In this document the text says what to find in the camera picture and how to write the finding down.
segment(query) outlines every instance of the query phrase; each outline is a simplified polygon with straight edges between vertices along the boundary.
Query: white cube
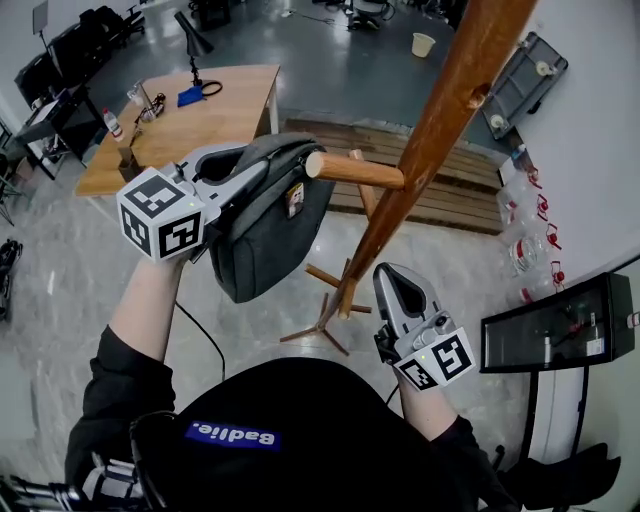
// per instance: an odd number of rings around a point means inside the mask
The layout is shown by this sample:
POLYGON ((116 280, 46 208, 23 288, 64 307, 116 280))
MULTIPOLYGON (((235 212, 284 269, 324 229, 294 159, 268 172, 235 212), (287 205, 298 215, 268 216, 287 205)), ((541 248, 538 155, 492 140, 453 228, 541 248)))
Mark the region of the white cube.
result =
POLYGON ((117 194, 122 234, 153 261, 202 243, 204 203, 149 167, 117 194))
POLYGON ((394 365, 418 391, 447 386, 476 367, 464 328, 437 336, 433 343, 394 365))

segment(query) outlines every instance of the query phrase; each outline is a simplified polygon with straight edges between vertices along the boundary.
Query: gray floor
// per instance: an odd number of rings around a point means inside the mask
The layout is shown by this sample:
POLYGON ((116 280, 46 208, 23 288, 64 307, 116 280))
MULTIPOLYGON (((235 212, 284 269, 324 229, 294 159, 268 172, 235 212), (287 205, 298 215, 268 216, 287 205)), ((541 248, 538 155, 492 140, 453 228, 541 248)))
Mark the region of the gray floor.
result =
MULTIPOLYGON (((1 239, 15 237, 25 245, 16 268, 13 317, 0 324, 0 357, 17 355, 31 376, 37 427, 33 439, 0 440, 0 471, 36 481, 62 478, 67 436, 81 413, 90 378, 89 359, 138 259, 114 224, 73 195, 81 172, 77 162, 67 160, 55 182, 40 176, 30 205, 24 200, 10 205, 16 227, 0 224, 1 239)), ((364 217, 327 214, 306 261, 339 274, 364 227, 364 217)), ((405 223, 380 260, 406 265, 430 279, 442 303, 465 327, 479 357, 480 319, 505 306, 506 281, 495 239, 405 223)), ((221 345, 228 375, 278 357, 320 357, 353 369, 386 397, 394 377, 374 347, 372 336, 380 326, 377 314, 354 314, 347 322, 330 324, 331 332, 351 351, 349 357, 322 339, 278 342, 312 325, 323 293, 330 291, 303 268, 258 299, 237 305, 216 285, 205 256, 186 267, 179 300, 221 345)), ((371 273, 358 288, 356 302, 375 306, 371 273)), ((179 311, 167 364, 174 369, 178 410, 220 380, 215 350, 179 311)), ((522 438, 527 388, 526 375, 473 372, 446 393, 472 421, 480 445, 493 453, 503 444, 512 459, 522 438)), ((399 411, 397 397, 392 407, 399 411)))
MULTIPOLYGON (((90 82, 91 97, 99 109, 107 106, 120 112, 127 90, 138 79, 189 70, 185 35, 173 18, 177 10, 188 14, 186 3, 170 0, 144 10, 146 35, 134 34, 130 45, 114 52, 90 82)), ((382 22, 377 32, 349 32, 342 12, 327 11, 310 0, 233 3, 232 22, 204 33, 215 50, 198 58, 197 65, 280 65, 278 100, 284 114, 322 112, 352 121, 415 126, 454 34, 443 22, 397 3, 396 15, 382 22), (287 9, 295 9, 296 14, 283 18, 287 9), (331 26, 303 15, 335 23, 331 26), (411 54, 414 32, 437 41, 426 59, 411 54)), ((493 140, 482 115, 473 119, 465 138, 506 151, 493 140)))

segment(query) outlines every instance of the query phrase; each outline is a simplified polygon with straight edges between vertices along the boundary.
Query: black bag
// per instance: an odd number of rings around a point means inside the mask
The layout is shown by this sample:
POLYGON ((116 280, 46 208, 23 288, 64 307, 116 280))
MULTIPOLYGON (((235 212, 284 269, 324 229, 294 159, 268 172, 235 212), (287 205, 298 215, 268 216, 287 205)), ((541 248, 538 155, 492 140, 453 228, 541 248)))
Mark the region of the black bag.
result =
POLYGON ((211 261, 222 289, 234 302, 247 302, 266 292, 304 259, 327 210, 334 183, 313 180, 304 161, 325 151, 309 134, 266 135, 248 145, 235 173, 267 159, 262 182, 216 223, 211 261), (296 204, 292 196, 300 198, 296 204))

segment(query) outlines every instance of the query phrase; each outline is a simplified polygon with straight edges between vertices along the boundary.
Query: blue label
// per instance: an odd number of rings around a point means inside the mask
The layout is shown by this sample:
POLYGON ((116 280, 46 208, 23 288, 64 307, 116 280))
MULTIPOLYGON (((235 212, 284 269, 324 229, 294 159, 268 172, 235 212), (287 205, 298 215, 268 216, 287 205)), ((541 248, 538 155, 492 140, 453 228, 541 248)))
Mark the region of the blue label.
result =
POLYGON ((258 448, 280 451, 281 435, 278 432, 258 430, 247 427, 216 425, 203 421, 194 421, 189 425, 185 437, 203 443, 219 444, 228 448, 258 448))

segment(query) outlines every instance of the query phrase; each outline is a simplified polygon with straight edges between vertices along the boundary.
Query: wooden table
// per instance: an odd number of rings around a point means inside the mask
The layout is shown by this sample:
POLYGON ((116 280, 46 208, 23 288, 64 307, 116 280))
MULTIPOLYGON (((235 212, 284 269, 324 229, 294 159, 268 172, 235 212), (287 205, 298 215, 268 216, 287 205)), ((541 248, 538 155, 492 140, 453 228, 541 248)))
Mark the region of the wooden table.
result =
MULTIPOLYGON (((278 107, 275 80, 279 66, 236 66, 200 70, 200 77, 222 82, 223 89, 206 101, 177 107, 178 93, 190 87, 191 73, 150 78, 144 88, 151 99, 166 95, 165 110, 151 123, 140 123, 143 129, 132 145, 138 163, 143 167, 164 167, 182 160, 195 148, 223 142, 251 142, 265 106, 269 108, 271 132, 278 133, 278 107)), ((140 107, 129 102, 118 116, 125 137, 131 136, 140 107)), ((80 178, 76 195, 113 195, 124 185, 118 171, 120 154, 115 139, 107 135, 87 171, 80 178)), ((99 203, 92 201, 103 213, 99 203)))

